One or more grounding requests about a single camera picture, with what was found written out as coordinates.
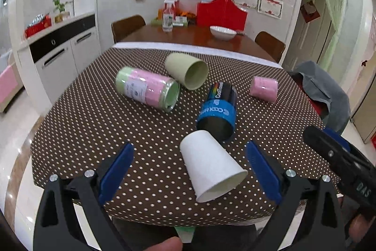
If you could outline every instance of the screw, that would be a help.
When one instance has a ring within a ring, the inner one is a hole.
[[[55,182],[56,180],[58,179],[58,175],[57,174],[53,174],[53,175],[50,175],[50,181],[51,182]]]
[[[288,170],[286,170],[286,175],[287,175],[287,177],[293,178],[293,177],[296,176],[296,172],[292,169],[288,169]]]
[[[92,169],[85,171],[85,177],[87,177],[87,178],[91,178],[92,176],[94,176],[94,174],[95,174],[95,172]]]
[[[323,175],[321,179],[323,179],[324,182],[330,182],[330,177],[328,175]]]

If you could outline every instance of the gray jacket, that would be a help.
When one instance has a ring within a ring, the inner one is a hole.
[[[313,61],[299,64],[291,76],[303,76],[303,89],[316,101],[324,102],[329,110],[323,118],[324,125],[339,135],[344,131],[350,119],[349,97],[332,77]]]

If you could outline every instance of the wooden dining table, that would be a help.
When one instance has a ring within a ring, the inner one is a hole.
[[[246,35],[236,35],[229,41],[215,38],[209,27],[190,25],[174,27],[172,32],[164,32],[160,26],[145,25],[136,30],[122,42],[161,42],[193,46],[203,46],[215,49],[239,52],[257,58],[275,62],[274,59],[251,38]]]
[[[171,112],[117,92],[114,80],[121,68],[166,76],[164,62],[174,51],[205,61],[209,75],[195,91],[182,87]],[[249,94],[253,76],[278,81],[276,103]],[[231,83],[238,93],[236,129],[222,146],[248,175],[227,194],[198,203],[179,145],[196,130],[202,103],[218,81]],[[268,216],[275,206],[247,160],[250,140],[285,169],[308,178],[328,174],[337,182],[327,162],[302,140],[309,125],[323,127],[307,96],[250,38],[236,36],[223,42],[213,38],[209,28],[176,27],[164,33],[161,27],[147,25],[98,57],[53,105],[31,144],[33,177],[37,186],[44,187],[53,173],[63,179],[83,175],[129,142],[134,145],[134,161],[115,197],[104,206],[110,215],[166,226],[243,222]]]

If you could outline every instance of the green plant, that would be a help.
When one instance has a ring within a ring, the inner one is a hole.
[[[71,1],[66,1],[66,2],[60,2],[60,0],[52,0],[53,4],[55,5],[55,9],[53,10],[54,12],[59,10],[59,12],[64,12],[65,11],[65,5],[71,3]]]

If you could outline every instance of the polka dot tablecloth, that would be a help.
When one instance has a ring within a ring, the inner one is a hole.
[[[274,202],[266,198],[245,158],[244,148],[249,140],[258,141],[284,168],[293,168],[300,176],[335,177],[328,164],[303,143],[305,127],[323,125],[304,93],[283,69],[192,54],[208,63],[209,76],[196,91],[182,89],[170,113],[116,92],[115,76],[123,66],[167,75],[164,60],[170,53],[112,48],[87,67],[55,103],[35,135],[31,145],[35,184],[44,187],[53,173],[71,178],[86,169],[96,169],[125,142],[131,142],[135,159],[114,199],[105,205],[106,211],[142,223],[198,226],[272,214]],[[252,76],[278,80],[276,104],[249,95]],[[195,120],[215,81],[228,81],[238,91],[236,132],[232,141],[223,146],[249,174],[224,196],[197,203],[179,144],[195,131]]]

